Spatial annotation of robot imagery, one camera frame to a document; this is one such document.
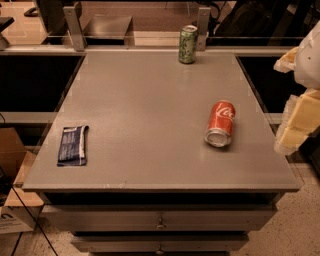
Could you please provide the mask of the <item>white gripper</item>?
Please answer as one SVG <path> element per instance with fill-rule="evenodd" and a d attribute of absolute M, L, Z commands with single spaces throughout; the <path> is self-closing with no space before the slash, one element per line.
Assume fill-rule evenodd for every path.
<path fill-rule="evenodd" d="M 273 69 L 281 73 L 294 71 L 295 81 L 308 88 L 300 96 L 289 97 L 276 133 L 274 150 L 291 155 L 320 127 L 320 21 L 299 47 L 276 61 Z"/>

